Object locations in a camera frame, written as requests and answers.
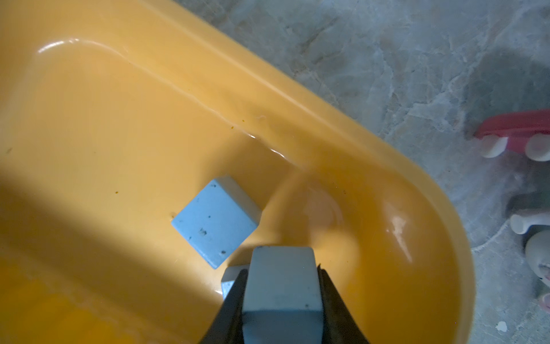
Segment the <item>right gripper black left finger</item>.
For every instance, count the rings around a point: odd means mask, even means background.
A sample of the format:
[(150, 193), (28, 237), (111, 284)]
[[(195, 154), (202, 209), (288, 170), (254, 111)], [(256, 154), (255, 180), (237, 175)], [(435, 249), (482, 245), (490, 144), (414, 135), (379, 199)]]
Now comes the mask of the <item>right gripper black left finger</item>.
[(242, 308), (249, 272), (243, 269), (237, 275), (222, 307), (200, 344), (243, 344)]

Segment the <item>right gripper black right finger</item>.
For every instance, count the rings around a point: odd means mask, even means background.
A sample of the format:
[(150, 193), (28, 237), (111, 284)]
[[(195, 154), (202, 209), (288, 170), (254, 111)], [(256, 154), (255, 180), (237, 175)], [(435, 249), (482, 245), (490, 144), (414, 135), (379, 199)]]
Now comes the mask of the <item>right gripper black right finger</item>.
[(368, 344), (368, 339), (356, 324), (327, 271), (319, 265), (317, 272), (324, 315), (322, 343)]

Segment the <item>blue long block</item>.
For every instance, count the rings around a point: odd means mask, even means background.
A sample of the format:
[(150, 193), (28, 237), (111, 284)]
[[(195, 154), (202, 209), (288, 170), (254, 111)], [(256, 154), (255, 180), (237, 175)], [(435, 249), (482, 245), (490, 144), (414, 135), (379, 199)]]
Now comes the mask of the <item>blue long block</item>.
[(233, 287), (233, 284), (235, 283), (237, 277), (239, 276), (239, 273), (242, 270), (248, 270), (249, 265), (236, 265), (232, 267), (227, 267), (223, 277), (221, 278), (221, 292), (223, 295), (223, 299), (226, 299), (229, 292), (231, 291), (231, 288)]

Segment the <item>blue cube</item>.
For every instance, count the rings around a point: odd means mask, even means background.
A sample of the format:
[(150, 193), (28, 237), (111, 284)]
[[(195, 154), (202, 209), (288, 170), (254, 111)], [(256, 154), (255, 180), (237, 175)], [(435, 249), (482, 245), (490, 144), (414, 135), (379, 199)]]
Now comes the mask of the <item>blue cube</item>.
[(253, 251), (242, 307), (245, 343), (321, 343), (324, 308), (310, 247)]
[(259, 226), (262, 210), (230, 176), (210, 181), (171, 221), (213, 269)]

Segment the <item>blue cube bottom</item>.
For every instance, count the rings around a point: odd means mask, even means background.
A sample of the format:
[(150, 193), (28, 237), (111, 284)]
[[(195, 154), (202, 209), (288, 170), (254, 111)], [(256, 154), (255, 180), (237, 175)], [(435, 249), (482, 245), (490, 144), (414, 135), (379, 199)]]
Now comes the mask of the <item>blue cube bottom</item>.
[(230, 176), (210, 181), (171, 221), (213, 269), (259, 226), (262, 210)]

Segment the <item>yellow plastic basket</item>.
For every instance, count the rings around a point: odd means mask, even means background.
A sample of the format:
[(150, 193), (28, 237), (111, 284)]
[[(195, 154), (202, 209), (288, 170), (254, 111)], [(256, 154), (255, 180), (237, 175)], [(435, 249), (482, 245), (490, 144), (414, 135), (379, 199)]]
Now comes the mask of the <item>yellow plastic basket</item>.
[(210, 180), (309, 246), (371, 343), (465, 343), (461, 220), (412, 161), (171, 1), (1, 3), (1, 342), (197, 343), (222, 304), (172, 226)]

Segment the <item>pink white small toy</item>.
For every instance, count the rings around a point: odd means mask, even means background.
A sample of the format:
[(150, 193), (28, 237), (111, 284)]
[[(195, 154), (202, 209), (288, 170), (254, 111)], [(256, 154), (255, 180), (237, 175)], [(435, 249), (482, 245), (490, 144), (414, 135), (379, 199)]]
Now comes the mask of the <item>pink white small toy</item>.
[(474, 138), (485, 159), (504, 155), (521, 164), (521, 188), (509, 195), (504, 214), (521, 237), (529, 269), (549, 288), (549, 109), (489, 117)]

